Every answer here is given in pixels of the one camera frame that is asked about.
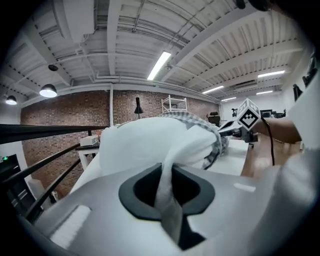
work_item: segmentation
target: plaid towel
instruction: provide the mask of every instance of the plaid towel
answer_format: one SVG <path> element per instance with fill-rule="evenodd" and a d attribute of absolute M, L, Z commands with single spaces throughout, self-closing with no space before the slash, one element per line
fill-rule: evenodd
<path fill-rule="evenodd" d="M 216 136 L 217 140 L 215 141 L 215 143 L 212 144 L 211 153 L 204 158 L 202 168 L 205 170 L 212 166 L 212 164 L 218 159 L 218 157 L 221 156 L 221 154 L 225 151 L 225 149 L 229 145 L 230 137 L 221 137 L 218 132 L 217 126 L 201 119 L 200 117 L 196 116 L 195 114 L 178 110 L 178 111 L 171 111 L 171 112 L 162 113 L 158 117 L 159 118 L 174 118 L 174 119 L 178 119 L 179 121 L 181 121 L 185 124 L 200 126 L 203 129 L 213 133 Z"/>

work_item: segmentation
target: white ceiling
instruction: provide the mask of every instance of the white ceiling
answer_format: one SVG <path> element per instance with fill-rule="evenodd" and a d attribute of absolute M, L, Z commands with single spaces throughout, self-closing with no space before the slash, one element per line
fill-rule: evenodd
<path fill-rule="evenodd" d="M 79 31 L 89 31 L 81 43 L 74 40 Z M 12 42 L 0 93 L 10 89 L 8 95 L 32 102 L 43 99 L 39 91 L 48 83 L 64 94 L 112 83 L 119 90 L 219 102 L 244 92 L 279 91 L 302 56 L 301 41 L 291 19 L 248 3 L 240 10 L 233 0 L 47 1 Z M 163 51 L 172 54 L 172 69 L 163 67 L 154 81 L 146 80 Z M 53 73 L 48 64 L 59 70 Z M 257 79 L 280 70 L 285 74 Z M 236 86 L 247 81 L 250 86 Z"/>

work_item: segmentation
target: red brick wall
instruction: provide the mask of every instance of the red brick wall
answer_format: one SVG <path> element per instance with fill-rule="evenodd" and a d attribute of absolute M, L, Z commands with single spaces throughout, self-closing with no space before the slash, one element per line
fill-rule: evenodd
<path fill-rule="evenodd" d="M 161 99 L 168 94 L 148 91 L 115 90 L 113 92 L 113 123 L 121 124 L 138 119 L 134 114 L 136 97 L 140 98 L 143 113 L 140 118 L 156 117 L 162 113 Z M 206 114 L 219 111 L 218 105 L 198 99 L 187 98 L 188 111 L 206 119 Z M 109 93 L 105 91 L 79 92 L 46 99 L 24 107 L 21 111 L 22 125 L 109 125 Z M 86 132 L 37 138 L 22 142 L 25 160 L 28 166 L 60 150 L 66 149 L 85 137 Z M 66 170 L 78 157 L 73 150 L 47 164 L 32 174 L 34 179 L 41 180 L 44 188 L 48 187 L 61 172 Z M 56 188 L 61 197 L 65 196 L 83 169 L 79 164 Z"/>

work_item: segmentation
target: black cable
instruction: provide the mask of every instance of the black cable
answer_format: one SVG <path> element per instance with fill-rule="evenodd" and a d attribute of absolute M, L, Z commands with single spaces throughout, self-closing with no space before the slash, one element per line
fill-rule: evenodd
<path fill-rule="evenodd" d="M 268 133 L 269 133 L 269 137 L 270 137 L 270 141 L 271 141 L 271 158 L 272 158 L 272 165 L 275 165 L 275 155 L 274 155 L 274 140 L 272 138 L 272 133 L 271 133 L 271 129 L 270 129 L 270 125 L 268 124 L 268 122 L 261 117 L 261 120 L 264 122 L 266 128 L 268 129 Z"/>

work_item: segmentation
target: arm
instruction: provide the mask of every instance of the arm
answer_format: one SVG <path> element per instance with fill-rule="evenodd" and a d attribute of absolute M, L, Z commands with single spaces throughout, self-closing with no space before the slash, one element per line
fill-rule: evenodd
<path fill-rule="evenodd" d="M 272 137 L 285 143 L 296 143 L 301 141 L 294 123 L 288 118 L 265 118 L 270 125 Z M 260 119 L 253 128 L 254 132 L 269 136 L 267 126 Z"/>

